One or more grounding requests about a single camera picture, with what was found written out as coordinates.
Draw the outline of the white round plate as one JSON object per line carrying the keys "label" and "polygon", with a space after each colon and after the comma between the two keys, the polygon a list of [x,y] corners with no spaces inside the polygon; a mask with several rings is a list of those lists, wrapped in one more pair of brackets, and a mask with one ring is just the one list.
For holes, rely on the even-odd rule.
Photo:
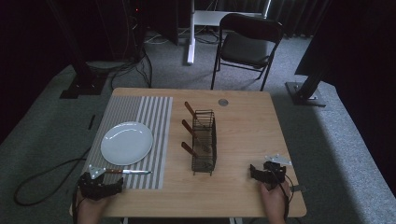
{"label": "white round plate", "polygon": [[153,145],[153,134],[144,124],[136,121],[120,123],[104,135],[101,153],[115,165],[131,165],[144,159]]}

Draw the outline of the dark curtain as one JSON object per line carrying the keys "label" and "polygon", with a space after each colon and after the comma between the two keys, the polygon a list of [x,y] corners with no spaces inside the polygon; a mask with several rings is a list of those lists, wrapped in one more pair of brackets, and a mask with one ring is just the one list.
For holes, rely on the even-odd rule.
{"label": "dark curtain", "polygon": [[297,72],[336,88],[396,196],[396,0],[332,0]]}

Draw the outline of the black wire cutlery basket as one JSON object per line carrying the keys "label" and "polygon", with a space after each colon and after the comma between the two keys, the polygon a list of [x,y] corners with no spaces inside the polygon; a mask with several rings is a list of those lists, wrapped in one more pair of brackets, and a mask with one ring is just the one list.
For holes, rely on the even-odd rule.
{"label": "black wire cutlery basket", "polygon": [[215,112],[196,110],[192,120],[192,130],[195,137],[192,140],[192,149],[197,157],[192,159],[191,169],[196,173],[212,175],[217,162],[217,124]]}

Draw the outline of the wooden-handled utensil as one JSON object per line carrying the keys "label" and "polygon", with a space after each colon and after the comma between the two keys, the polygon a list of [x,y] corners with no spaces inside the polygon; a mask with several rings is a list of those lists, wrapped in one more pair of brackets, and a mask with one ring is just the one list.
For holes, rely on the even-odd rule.
{"label": "wooden-handled utensil", "polygon": [[191,134],[191,136],[198,142],[201,144],[201,146],[203,147],[203,151],[205,152],[211,152],[211,148],[208,147],[206,144],[204,144],[199,138],[198,135],[195,133],[195,131],[193,130],[193,128],[190,126],[190,124],[186,121],[186,120],[182,120],[182,125],[185,127],[185,129]]}
{"label": "wooden-handled utensil", "polygon": [[199,155],[185,142],[181,143],[181,146],[188,152],[190,153],[194,158],[198,158]]}
{"label": "wooden-handled utensil", "polygon": [[198,119],[198,117],[201,116],[204,113],[204,111],[203,110],[193,110],[191,105],[187,101],[184,102],[184,106],[186,106],[186,108],[192,115],[192,123],[199,124],[199,125],[205,127],[205,125]]}

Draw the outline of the black folding chair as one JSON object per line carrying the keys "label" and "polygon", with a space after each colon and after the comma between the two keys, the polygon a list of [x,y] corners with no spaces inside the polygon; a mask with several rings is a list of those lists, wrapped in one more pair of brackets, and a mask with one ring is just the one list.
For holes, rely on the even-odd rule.
{"label": "black folding chair", "polygon": [[214,89],[217,72],[226,65],[259,72],[258,79],[263,78],[262,91],[283,36],[283,25],[279,21],[239,13],[225,15],[219,22],[211,89]]}

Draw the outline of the person's left hand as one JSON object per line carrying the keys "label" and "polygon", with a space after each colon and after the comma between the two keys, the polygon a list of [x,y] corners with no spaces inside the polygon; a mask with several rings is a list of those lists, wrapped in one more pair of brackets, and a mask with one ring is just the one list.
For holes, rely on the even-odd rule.
{"label": "person's left hand", "polygon": [[99,224],[110,201],[110,198],[86,199],[78,192],[78,224]]}

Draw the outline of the grey striped placemat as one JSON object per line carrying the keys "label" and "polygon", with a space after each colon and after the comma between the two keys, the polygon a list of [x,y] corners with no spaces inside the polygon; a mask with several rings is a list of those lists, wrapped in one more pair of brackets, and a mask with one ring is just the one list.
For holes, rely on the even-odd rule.
{"label": "grey striped placemat", "polygon": [[[124,178],[126,189],[161,189],[166,161],[166,151],[173,99],[160,96],[112,96],[92,143],[90,153],[82,171],[88,171],[89,165],[106,169],[128,169],[151,171],[149,175],[125,175],[105,173],[106,185]],[[115,165],[104,159],[101,142],[114,126],[128,121],[146,125],[153,134],[153,145],[148,155],[131,165]]]}

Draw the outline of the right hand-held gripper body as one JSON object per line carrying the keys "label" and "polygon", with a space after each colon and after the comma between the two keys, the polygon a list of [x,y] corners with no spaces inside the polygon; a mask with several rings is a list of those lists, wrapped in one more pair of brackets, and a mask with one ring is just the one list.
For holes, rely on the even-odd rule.
{"label": "right hand-held gripper body", "polygon": [[292,166],[291,160],[280,154],[266,155],[264,157],[263,168],[271,175],[271,179],[268,182],[271,189],[285,181],[287,165]]}

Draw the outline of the black metal stand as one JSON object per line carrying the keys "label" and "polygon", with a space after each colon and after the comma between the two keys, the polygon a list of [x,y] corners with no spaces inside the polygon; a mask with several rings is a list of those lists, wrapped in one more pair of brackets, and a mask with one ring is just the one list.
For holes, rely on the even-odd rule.
{"label": "black metal stand", "polygon": [[83,58],[77,40],[58,1],[46,0],[46,2],[63,34],[65,49],[76,73],[70,86],[61,93],[60,98],[77,99],[80,95],[100,95],[106,84],[107,73],[104,73],[101,77],[90,69]]}
{"label": "black metal stand", "polygon": [[286,82],[285,86],[292,102],[295,105],[325,107],[326,103],[318,90],[318,84],[327,73],[328,67],[321,66],[309,75],[305,82]]}

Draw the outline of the person's right hand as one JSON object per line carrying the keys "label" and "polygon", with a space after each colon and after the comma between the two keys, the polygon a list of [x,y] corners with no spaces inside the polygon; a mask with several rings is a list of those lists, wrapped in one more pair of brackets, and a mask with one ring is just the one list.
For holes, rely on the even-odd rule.
{"label": "person's right hand", "polygon": [[283,182],[280,186],[268,190],[266,185],[259,183],[262,196],[263,211],[270,224],[286,224],[284,218],[286,211],[286,200],[290,196],[290,186],[288,182]]}

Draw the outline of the wooden-handled table knife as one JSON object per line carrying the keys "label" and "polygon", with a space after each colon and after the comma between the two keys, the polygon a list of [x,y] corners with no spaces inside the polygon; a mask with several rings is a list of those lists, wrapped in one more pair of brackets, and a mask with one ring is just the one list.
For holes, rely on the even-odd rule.
{"label": "wooden-handled table knife", "polygon": [[125,174],[125,175],[149,175],[151,171],[146,170],[128,170],[128,169],[106,169],[109,174]]}

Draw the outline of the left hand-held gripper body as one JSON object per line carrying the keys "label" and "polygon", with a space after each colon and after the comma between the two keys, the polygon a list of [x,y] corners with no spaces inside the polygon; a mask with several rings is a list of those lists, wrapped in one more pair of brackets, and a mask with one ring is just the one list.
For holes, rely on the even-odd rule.
{"label": "left hand-held gripper body", "polygon": [[99,201],[116,194],[116,188],[113,185],[103,183],[105,173],[106,168],[89,165],[88,171],[78,180],[78,186],[84,198]]}

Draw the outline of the white desk frame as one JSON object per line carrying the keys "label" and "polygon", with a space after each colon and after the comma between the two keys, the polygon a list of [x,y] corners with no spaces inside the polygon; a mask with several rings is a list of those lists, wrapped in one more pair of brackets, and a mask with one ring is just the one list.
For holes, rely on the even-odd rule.
{"label": "white desk frame", "polygon": [[208,11],[197,10],[195,8],[195,0],[191,2],[191,15],[190,15],[190,40],[188,48],[187,64],[194,63],[195,56],[195,26],[219,26],[220,20],[230,14],[230,11]]}

